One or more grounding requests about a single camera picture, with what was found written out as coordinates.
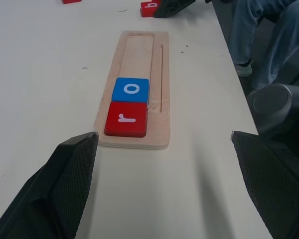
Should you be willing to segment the person's leg in blue jeans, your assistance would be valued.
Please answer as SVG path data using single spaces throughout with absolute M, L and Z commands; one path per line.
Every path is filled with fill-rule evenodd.
M 235 65 L 246 66 L 251 61 L 251 51 L 258 20 L 264 15 L 280 15 L 296 0 L 235 0 L 229 51 Z
M 271 84 L 278 71 L 299 48 L 299 0 L 293 0 L 280 13 L 263 63 L 254 75 L 252 87 L 259 90 Z

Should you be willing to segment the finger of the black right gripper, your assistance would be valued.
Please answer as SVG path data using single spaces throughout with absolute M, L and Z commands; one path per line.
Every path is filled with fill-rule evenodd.
M 195 0 L 161 0 L 153 16 L 155 18 L 172 17 L 194 2 Z

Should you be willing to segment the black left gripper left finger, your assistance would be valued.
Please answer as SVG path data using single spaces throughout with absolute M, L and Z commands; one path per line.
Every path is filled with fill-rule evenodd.
M 59 144 L 0 218 L 0 239 L 75 239 L 90 192 L 97 132 Z

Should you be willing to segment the grey round robot body joint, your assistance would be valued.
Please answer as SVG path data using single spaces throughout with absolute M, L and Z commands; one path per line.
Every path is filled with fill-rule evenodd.
M 247 97 L 259 135 L 277 130 L 289 114 L 292 103 L 290 90 L 282 84 L 273 84 Z

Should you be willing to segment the red letter r block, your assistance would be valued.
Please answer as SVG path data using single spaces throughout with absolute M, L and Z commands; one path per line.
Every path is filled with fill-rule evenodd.
M 119 137 L 145 137 L 148 110 L 146 103 L 110 103 L 104 133 Z

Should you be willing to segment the long wooden letter tray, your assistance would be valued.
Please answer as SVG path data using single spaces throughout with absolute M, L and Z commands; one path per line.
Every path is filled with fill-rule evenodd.
M 149 79 L 145 137 L 119 137 L 104 133 L 116 79 Z M 166 32 L 125 31 L 112 60 L 95 121 L 105 147 L 165 149 L 170 140 L 169 35 Z

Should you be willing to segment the blue letter o block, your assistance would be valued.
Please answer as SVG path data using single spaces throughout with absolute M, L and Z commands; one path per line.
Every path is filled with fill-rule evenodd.
M 112 101 L 148 103 L 149 79 L 123 78 L 116 79 Z

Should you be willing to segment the person's dark shoe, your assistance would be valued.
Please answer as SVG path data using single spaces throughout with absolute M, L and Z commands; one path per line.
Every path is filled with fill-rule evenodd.
M 247 63 L 237 64 L 235 66 L 236 73 L 238 77 L 248 77 L 252 74 L 252 64 L 254 63 L 253 59 L 250 59 Z

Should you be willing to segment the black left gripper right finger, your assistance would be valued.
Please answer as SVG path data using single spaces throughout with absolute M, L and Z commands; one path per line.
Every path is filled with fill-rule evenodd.
M 299 239 L 299 158 L 283 143 L 233 131 L 244 183 L 273 239 Z

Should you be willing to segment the red letter b block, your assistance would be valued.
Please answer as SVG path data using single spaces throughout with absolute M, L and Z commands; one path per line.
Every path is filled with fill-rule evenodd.
M 159 8 L 162 0 L 150 0 L 141 3 L 141 17 L 154 17 L 154 13 Z

